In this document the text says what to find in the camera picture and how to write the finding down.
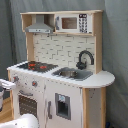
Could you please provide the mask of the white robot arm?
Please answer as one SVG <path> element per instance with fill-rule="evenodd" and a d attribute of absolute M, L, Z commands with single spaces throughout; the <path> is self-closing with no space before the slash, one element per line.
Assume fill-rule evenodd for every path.
<path fill-rule="evenodd" d="M 0 79 L 0 112 L 3 107 L 3 93 L 5 90 L 13 90 L 16 84 L 4 79 Z M 23 114 L 18 119 L 0 123 L 0 128 L 39 128 L 37 118 L 33 114 Z"/>

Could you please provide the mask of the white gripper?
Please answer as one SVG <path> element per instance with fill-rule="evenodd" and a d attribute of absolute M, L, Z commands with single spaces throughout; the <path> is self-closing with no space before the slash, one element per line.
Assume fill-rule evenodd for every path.
<path fill-rule="evenodd" d="M 0 79 L 0 86 L 2 86 L 6 90 L 13 90 L 16 88 L 16 84 L 4 79 Z"/>

